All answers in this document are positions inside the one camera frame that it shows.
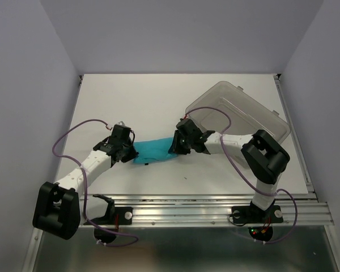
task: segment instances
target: white tabletop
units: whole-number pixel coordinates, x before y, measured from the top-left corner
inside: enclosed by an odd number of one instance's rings
[[[136,133],[136,141],[172,137],[185,108],[219,81],[241,86],[244,92],[286,120],[272,75],[243,74],[87,74],[75,106],[71,127],[90,118],[115,124],[123,121]],[[74,130],[64,154],[84,160],[95,144],[108,136],[101,123]],[[289,135],[282,143],[291,160],[279,188],[293,194],[307,193],[305,179]],[[63,159],[60,179],[75,164]],[[250,169],[241,167],[255,184]],[[253,194],[223,154],[190,155],[162,163],[135,165],[117,163],[90,187],[101,194]]]

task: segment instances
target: transparent plastic container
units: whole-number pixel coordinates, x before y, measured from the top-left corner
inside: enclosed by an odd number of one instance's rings
[[[285,121],[255,101],[242,89],[226,81],[218,82],[211,87],[186,109],[198,107],[214,107],[226,112],[232,126],[225,132],[232,135],[253,134],[258,129],[264,129],[282,143],[290,133],[290,127]],[[227,125],[228,119],[220,112],[211,109],[200,109],[188,115],[201,130],[215,130],[221,132]]]

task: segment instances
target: gray wall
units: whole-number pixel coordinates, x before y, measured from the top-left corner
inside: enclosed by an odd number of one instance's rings
[[[340,0],[322,5],[281,82],[317,195],[329,203],[340,238]]]
[[[0,0],[0,271],[19,271],[78,76],[38,0]]]
[[[41,0],[80,73],[278,73],[321,0]]]

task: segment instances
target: folded cloth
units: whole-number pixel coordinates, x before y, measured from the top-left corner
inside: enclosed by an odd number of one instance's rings
[[[139,153],[133,160],[137,164],[164,162],[175,158],[176,154],[169,154],[173,138],[164,138],[145,142],[135,142],[134,147]]]

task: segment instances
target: purple cable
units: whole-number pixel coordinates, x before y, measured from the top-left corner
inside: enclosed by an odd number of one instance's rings
[[[89,120],[85,120],[79,124],[77,124],[76,126],[72,127],[70,130],[68,130],[65,134],[63,134],[62,136],[59,137],[59,139],[54,143],[53,147],[52,147],[52,153],[54,154],[54,156],[59,157],[59,158],[66,158],[66,159],[70,159],[72,161],[74,161],[78,166],[79,169],[82,171],[83,173],[83,181],[84,181],[84,201],[83,201],[83,217],[87,220],[87,222],[89,222],[89,224],[91,224],[92,226],[94,226],[95,228],[98,228],[99,230],[102,230],[104,232],[107,232],[109,234],[112,235],[120,235],[120,236],[126,236],[126,237],[132,237],[135,238],[134,241],[128,242],[126,244],[121,244],[121,245],[111,245],[111,244],[106,244],[106,243],[102,243],[100,240],[98,240],[97,242],[101,245],[105,245],[106,247],[114,247],[114,248],[119,248],[119,247],[125,247],[131,244],[136,243],[139,240],[139,237],[137,235],[134,234],[129,234],[129,233],[119,233],[119,232],[115,232],[115,231],[110,231],[109,229],[103,228],[101,226],[98,226],[96,223],[92,222],[91,220],[88,219],[87,214],[86,214],[86,210],[87,210],[87,198],[88,198],[88,184],[87,184],[87,174],[85,172],[85,170],[83,168],[81,168],[80,166],[82,165],[78,160],[76,160],[74,157],[72,156],[68,156],[68,155],[60,155],[56,152],[56,146],[57,144],[65,137],[67,136],[70,132],[72,132],[73,130],[75,130],[76,128],[78,128],[79,126],[88,123],[88,122],[101,122],[104,125],[108,125],[105,121],[100,120],[100,119],[89,119]]]
[[[198,108],[194,108],[194,109],[191,109],[190,111],[186,112],[185,113],[185,116],[189,115],[189,113],[192,113],[194,111],[197,111],[199,109],[212,109],[214,111],[217,111],[217,112],[220,112],[221,114],[223,114],[224,116],[226,116],[226,118],[228,119],[228,126],[226,126],[221,132],[221,136],[220,136],[220,144],[222,145],[222,149],[224,151],[224,154],[226,155],[227,159],[229,160],[229,162],[232,164],[232,166],[234,167],[235,171],[239,174],[239,176],[245,181],[245,183],[248,184],[249,187],[251,187],[255,192],[259,193],[259,194],[262,194],[263,196],[267,196],[267,197],[274,197],[274,196],[277,196],[277,193],[279,191],[283,191],[285,192],[286,194],[288,194],[288,196],[291,198],[292,202],[294,203],[294,206],[295,206],[295,220],[294,220],[294,223],[290,229],[290,231],[284,235],[283,237],[279,238],[279,239],[276,239],[274,241],[269,241],[269,242],[266,242],[265,244],[275,244],[277,242],[280,242],[282,240],[284,240],[285,238],[287,238],[293,231],[294,231],[294,228],[296,226],[296,223],[297,223],[297,218],[298,218],[298,209],[297,209],[297,204],[296,204],[296,201],[294,199],[294,197],[288,192],[286,191],[285,189],[278,189],[276,191],[276,193],[274,194],[267,194],[267,193],[264,193],[260,190],[258,190],[256,187],[253,186],[252,183],[249,182],[249,180],[243,175],[243,173],[241,172],[241,170],[237,167],[237,165],[235,164],[235,162],[233,161],[233,159],[231,158],[231,156],[229,155],[227,149],[226,149],[226,146],[224,145],[224,142],[223,142],[223,134],[224,132],[226,132],[227,129],[229,129],[232,125],[232,120],[230,118],[230,116],[228,114],[226,114],[224,111],[220,110],[220,109],[217,109],[217,108],[213,108],[213,107],[208,107],[208,106],[204,106],[204,107],[198,107]]]

